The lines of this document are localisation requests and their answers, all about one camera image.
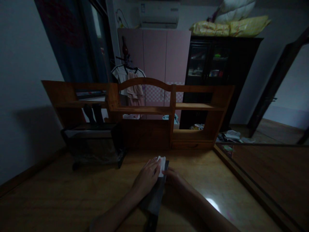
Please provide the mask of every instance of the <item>hanging clothes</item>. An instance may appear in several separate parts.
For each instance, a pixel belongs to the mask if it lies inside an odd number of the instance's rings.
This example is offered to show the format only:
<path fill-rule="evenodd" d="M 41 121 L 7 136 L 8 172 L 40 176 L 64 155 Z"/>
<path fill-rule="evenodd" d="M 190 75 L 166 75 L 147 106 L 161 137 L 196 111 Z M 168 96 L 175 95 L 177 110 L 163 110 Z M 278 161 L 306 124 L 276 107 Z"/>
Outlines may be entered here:
<path fill-rule="evenodd" d="M 128 74 L 134 73 L 136 77 L 146 77 L 145 73 L 139 68 L 130 68 L 125 65 L 118 65 L 112 70 L 112 74 L 118 80 L 118 83 L 122 83 L 128 80 Z M 128 96 L 127 89 L 121 90 L 120 94 Z"/>
<path fill-rule="evenodd" d="M 138 77 L 136 73 L 129 72 L 128 80 Z M 144 94 L 142 85 L 133 85 L 127 88 L 129 106 L 145 106 Z M 143 115 L 135 114 L 135 118 L 140 118 Z"/>

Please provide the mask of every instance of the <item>wooden bookshelf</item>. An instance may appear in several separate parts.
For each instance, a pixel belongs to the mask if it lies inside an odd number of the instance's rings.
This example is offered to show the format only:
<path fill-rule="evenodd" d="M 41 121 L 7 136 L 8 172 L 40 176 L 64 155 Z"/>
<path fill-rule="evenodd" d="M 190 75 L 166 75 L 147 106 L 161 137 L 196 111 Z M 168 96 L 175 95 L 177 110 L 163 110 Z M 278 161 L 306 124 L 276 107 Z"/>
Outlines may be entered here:
<path fill-rule="evenodd" d="M 164 106 L 119 106 L 111 112 L 126 114 L 170 114 L 171 109 Z"/>
<path fill-rule="evenodd" d="M 223 111 L 224 107 L 204 103 L 176 103 L 176 110 Z"/>
<path fill-rule="evenodd" d="M 55 104 L 55 107 L 58 108 L 83 108 L 85 104 L 101 104 L 102 109 L 106 109 L 107 104 L 104 101 L 68 101 L 64 103 Z"/>
<path fill-rule="evenodd" d="M 211 138 L 204 130 L 180 130 L 175 129 L 173 131 L 173 142 L 186 142 L 186 141 L 195 141 L 195 142 L 212 142 Z"/>
<path fill-rule="evenodd" d="M 234 86 L 168 85 L 157 79 L 134 78 L 117 83 L 69 83 L 42 81 L 63 127 L 85 123 L 82 108 L 85 104 L 99 103 L 108 112 L 109 122 L 121 122 L 125 144 L 140 149 L 210 149 L 214 146 L 223 122 Z M 134 85 L 154 85 L 171 93 L 170 105 L 165 107 L 122 106 L 119 91 Z M 78 101 L 77 89 L 107 91 L 105 101 Z M 209 104 L 176 103 L 176 92 L 212 93 Z M 207 113 L 204 130 L 174 130 L 175 110 L 203 110 Z M 169 120 L 128 120 L 123 114 L 169 115 Z"/>

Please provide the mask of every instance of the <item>power cord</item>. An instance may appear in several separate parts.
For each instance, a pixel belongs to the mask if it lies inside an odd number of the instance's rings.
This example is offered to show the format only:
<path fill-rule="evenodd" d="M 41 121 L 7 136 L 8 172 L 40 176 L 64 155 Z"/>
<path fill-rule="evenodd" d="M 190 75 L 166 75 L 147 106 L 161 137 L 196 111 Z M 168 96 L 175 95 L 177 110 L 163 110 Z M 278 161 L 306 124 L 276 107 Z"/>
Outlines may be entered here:
<path fill-rule="evenodd" d="M 116 10 L 116 12 L 115 12 L 116 19 L 117 19 L 117 23 L 118 23 L 119 27 L 122 28 L 122 27 L 125 27 L 125 26 L 124 26 L 124 24 L 122 23 L 122 20 L 121 20 L 120 16 L 118 16 L 118 11 L 121 12 L 122 17 L 123 17 L 123 19 L 124 19 L 125 22 L 126 22 L 126 26 L 127 26 L 127 28 L 129 28 L 129 25 L 128 25 L 127 21 L 126 21 L 126 18 L 125 18 L 124 14 L 123 14 L 123 12 L 122 12 L 122 10 L 121 10 L 120 8 L 118 8 L 118 9 Z"/>

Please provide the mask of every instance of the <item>small drawer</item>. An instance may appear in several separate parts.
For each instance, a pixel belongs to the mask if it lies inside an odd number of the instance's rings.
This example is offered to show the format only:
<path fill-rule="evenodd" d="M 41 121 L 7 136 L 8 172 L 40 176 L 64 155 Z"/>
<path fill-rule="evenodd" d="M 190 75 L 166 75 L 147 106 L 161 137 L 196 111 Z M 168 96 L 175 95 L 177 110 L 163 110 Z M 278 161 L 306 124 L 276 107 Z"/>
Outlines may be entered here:
<path fill-rule="evenodd" d="M 211 149 L 212 142 L 173 142 L 172 149 Z"/>

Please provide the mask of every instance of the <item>yellow bag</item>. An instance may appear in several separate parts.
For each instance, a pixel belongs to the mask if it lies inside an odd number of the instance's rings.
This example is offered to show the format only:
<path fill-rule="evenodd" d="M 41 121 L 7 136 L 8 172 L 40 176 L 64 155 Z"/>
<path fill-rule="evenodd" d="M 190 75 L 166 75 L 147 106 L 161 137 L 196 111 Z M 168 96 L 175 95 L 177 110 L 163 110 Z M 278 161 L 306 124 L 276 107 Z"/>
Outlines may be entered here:
<path fill-rule="evenodd" d="M 247 18 L 240 21 L 230 22 L 229 36 L 232 37 L 255 37 L 270 24 L 267 15 Z"/>
<path fill-rule="evenodd" d="M 229 25 L 214 24 L 207 21 L 194 23 L 189 30 L 192 31 L 192 35 L 229 36 Z"/>

